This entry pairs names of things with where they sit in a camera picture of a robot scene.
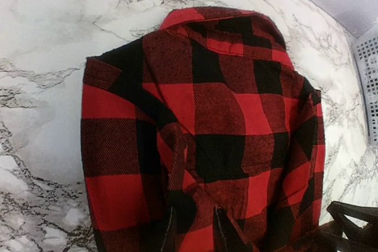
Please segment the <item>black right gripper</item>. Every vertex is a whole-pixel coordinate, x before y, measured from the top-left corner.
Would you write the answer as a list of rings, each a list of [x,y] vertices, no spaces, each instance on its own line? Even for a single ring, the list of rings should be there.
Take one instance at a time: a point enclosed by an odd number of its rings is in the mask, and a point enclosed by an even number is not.
[[[377,251],[377,208],[333,201],[332,222],[319,227],[317,243],[324,251]]]

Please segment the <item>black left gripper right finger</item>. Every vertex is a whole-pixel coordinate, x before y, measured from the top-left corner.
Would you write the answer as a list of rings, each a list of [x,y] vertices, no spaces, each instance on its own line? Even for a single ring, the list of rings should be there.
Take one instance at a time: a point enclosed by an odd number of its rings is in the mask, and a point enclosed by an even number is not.
[[[253,251],[251,243],[245,243],[222,208],[213,210],[213,244],[215,252]]]

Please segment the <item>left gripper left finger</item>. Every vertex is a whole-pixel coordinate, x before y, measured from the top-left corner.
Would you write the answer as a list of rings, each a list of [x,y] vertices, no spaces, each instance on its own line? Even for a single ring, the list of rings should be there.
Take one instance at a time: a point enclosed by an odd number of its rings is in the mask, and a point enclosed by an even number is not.
[[[162,220],[160,228],[159,251],[175,252],[177,250],[175,238],[177,235],[177,214],[175,208],[170,207]]]

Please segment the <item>red black plaid shirt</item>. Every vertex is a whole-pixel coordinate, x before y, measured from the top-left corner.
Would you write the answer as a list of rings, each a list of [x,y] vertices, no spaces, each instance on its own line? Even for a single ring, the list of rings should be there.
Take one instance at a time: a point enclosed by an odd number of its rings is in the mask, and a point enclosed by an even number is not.
[[[177,251],[214,251],[223,209],[249,251],[320,251],[321,93],[255,11],[172,11],[83,76],[81,147],[99,251],[144,251],[174,210]]]

